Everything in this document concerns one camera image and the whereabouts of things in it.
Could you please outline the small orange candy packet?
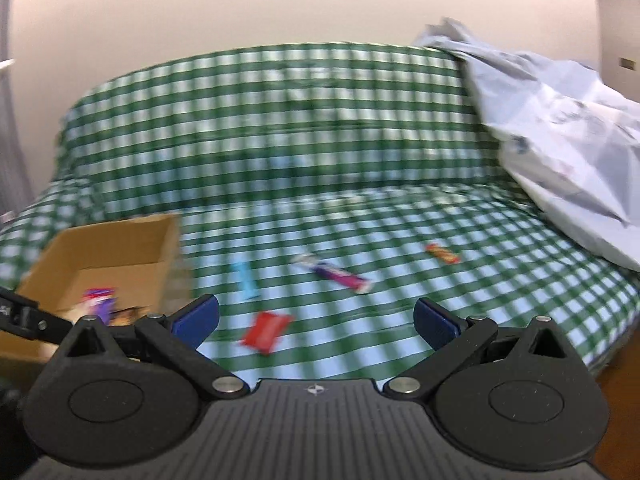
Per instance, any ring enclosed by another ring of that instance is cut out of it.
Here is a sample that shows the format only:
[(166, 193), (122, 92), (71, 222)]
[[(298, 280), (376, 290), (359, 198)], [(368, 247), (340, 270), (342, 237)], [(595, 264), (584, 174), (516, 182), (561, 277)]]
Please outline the small orange candy packet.
[(460, 257), (457, 254), (436, 243), (427, 244), (425, 246), (425, 251), (443, 263), (457, 264), (460, 262)]

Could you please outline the small red snack packet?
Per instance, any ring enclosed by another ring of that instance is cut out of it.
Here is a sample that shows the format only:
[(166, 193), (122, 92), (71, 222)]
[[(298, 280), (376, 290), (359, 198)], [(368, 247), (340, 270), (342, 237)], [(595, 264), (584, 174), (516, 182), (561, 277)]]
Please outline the small red snack packet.
[(241, 344), (268, 356), (292, 321), (293, 317), (289, 314), (260, 312), (241, 339)]

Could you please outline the light blue stick packet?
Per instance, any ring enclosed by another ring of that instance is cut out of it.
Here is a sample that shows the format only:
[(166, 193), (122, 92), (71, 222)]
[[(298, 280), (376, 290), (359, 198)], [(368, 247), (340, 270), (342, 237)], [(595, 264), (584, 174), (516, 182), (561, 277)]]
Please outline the light blue stick packet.
[(232, 269), (238, 276), (238, 283), (242, 298), (244, 300), (259, 297), (257, 285), (255, 284), (252, 270), (247, 261), (236, 260), (232, 262)]

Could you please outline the dark brown snack packet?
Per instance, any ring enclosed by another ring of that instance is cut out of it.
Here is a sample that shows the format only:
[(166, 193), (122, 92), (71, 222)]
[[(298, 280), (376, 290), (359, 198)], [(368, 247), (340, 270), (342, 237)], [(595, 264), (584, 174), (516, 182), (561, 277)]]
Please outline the dark brown snack packet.
[(110, 314), (111, 326), (125, 326), (136, 322), (150, 312), (148, 307), (117, 308)]

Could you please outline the purple pink candy bar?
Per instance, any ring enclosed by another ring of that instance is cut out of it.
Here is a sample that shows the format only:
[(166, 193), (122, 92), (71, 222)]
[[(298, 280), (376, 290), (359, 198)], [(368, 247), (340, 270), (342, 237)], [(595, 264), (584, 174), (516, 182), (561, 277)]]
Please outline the purple pink candy bar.
[(339, 266), (325, 262), (315, 255), (303, 254), (293, 258), (293, 263), (301, 266), (304, 269), (311, 271), (314, 274), (325, 278), (326, 280), (334, 281), (340, 284), (352, 292), (356, 292), (358, 295), (368, 294), (373, 288), (373, 283), (366, 278), (349, 272)]

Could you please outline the green checkered sofa cover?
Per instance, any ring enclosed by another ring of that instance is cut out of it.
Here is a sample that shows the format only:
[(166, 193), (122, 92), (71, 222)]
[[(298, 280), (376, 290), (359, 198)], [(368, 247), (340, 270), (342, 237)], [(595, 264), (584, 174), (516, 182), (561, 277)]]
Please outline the green checkered sofa cover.
[[(201, 350), (247, 382), (391, 378), (430, 351), (412, 326), (421, 297), (503, 326), (548, 315), (592, 370), (639, 322), (638, 275), (544, 218), (439, 50), (239, 49), (100, 84), (63, 120), (49, 187), (2, 230), (1, 283), (67, 228), (164, 212), (195, 292), (220, 303)], [(303, 254), (373, 288), (320, 278), (293, 263)], [(258, 298), (242, 298), (236, 260)], [(293, 321), (263, 356), (241, 339), (267, 311)]]

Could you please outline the purple chocolate bar wrapper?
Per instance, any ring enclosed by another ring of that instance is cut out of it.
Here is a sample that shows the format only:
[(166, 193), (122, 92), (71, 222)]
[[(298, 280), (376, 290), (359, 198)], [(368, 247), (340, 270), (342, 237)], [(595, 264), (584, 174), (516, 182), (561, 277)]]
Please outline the purple chocolate bar wrapper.
[(92, 315), (106, 325), (111, 323), (116, 306), (114, 288), (90, 288), (82, 295), (80, 302), (81, 315)]

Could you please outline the white crumpled sheet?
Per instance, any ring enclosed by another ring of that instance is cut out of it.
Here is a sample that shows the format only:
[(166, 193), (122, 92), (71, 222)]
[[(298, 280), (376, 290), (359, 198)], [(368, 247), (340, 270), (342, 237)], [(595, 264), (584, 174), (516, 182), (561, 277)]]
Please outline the white crumpled sheet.
[(416, 44), (461, 60), (500, 165), (547, 218), (588, 252), (638, 270), (638, 103), (582, 63), (500, 50), (450, 18)]

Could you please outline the brown cardboard box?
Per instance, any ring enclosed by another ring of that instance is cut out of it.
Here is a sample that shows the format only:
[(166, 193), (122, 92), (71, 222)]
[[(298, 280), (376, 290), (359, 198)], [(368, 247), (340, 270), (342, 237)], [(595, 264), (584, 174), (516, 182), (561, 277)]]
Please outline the brown cardboard box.
[(61, 316), (75, 311), (91, 289), (111, 289), (117, 309), (139, 316), (175, 312), (194, 294), (176, 214), (66, 229), (17, 284), (4, 287)]

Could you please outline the grey curtain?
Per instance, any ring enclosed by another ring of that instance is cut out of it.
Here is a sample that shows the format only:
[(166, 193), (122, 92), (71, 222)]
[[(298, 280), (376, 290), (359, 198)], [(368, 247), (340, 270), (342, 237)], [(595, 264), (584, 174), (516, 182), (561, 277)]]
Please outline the grey curtain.
[(34, 199), (26, 159), (18, 140), (11, 87), (11, 1), (1, 0), (1, 213), (17, 214)]

